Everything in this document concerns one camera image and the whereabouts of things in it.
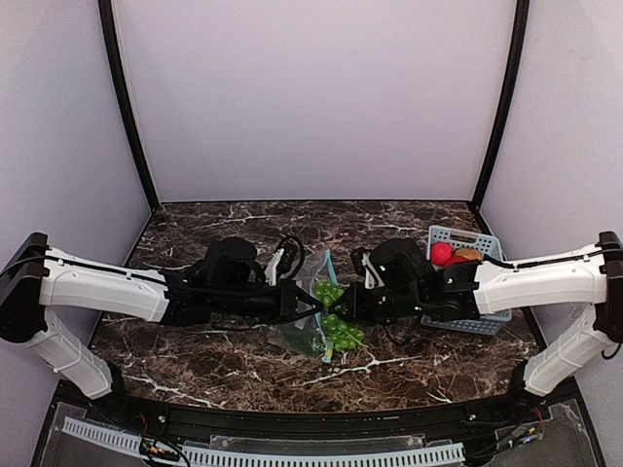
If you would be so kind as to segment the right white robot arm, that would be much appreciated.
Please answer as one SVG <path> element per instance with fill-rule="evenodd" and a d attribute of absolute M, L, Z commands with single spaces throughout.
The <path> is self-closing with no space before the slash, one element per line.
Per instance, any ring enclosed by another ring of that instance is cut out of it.
<path fill-rule="evenodd" d="M 506 262 L 481 254 L 437 261 L 410 238 L 352 253 L 361 282 L 330 306 L 350 322 L 384 325 L 426 315 L 477 319 L 526 306 L 583 303 L 576 321 L 513 373 L 515 392 L 544 397 L 597 355 L 622 342 L 622 242 L 614 232 L 563 254 Z"/>

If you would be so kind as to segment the green grapes bunch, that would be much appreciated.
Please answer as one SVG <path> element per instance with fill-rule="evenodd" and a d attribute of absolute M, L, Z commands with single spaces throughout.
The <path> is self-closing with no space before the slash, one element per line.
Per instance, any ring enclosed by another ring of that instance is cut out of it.
<path fill-rule="evenodd" d="M 316 280 L 313 285 L 314 296 L 323 303 L 325 311 L 320 316 L 321 329 L 327 335 L 334 352 L 354 350 L 364 343 L 365 332 L 359 326 L 343 321 L 329 306 L 340 291 L 345 290 L 342 286 L 330 280 Z"/>

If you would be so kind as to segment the clear zip top bag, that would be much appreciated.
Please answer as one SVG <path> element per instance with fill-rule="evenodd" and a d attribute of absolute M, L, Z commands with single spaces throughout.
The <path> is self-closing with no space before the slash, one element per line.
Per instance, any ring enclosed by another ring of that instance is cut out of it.
<path fill-rule="evenodd" d="M 306 258 L 301 270 L 295 277 L 296 285 L 308 292 L 313 297 L 313 285 L 316 280 L 330 280 L 338 285 L 337 275 L 335 273 L 335 269 L 332 263 L 332 255 L 329 250 L 321 250 L 309 255 Z M 302 327 L 306 321 L 313 321 L 317 325 L 318 330 L 323 336 L 324 352 L 320 358 L 311 359 L 321 361 L 322 363 L 330 363 L 333 356 L 332 344 L 320 326 L 320 316 L 324 311 L 325 306 L 323 306 L 322 312 L 318 315 L 310 316 L 307 319 L 292 323 L 296 323 L 298 327 Z M 279 326 L 280 325 L 274 326 L 270 329 L 270 331 L 268 332 L 267 341 L 268 343 L 276 345 L 279 348 L 286 349 L 280 344 L 279 341 L 277 330 Z"/>

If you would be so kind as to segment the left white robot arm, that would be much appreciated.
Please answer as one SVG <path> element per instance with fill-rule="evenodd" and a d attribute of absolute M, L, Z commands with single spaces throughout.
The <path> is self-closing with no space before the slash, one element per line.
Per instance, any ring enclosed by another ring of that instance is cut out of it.
<path fill-rule="evenodd" d="M 321 312 L 296 282 L 303 243 L 283 238 L 266 265 L 240 237 L 210 243 L 182 269 L 126 269 L 69 255 L 32 233 L 1 272 L 1 338 L 23 344 L 92 401 L 122 400 L 121 371 L 95 356 L 60 321 L 56 306 L 140 318 L 167 327 L 209 323 L 215 313 L 281 325 Z"/>

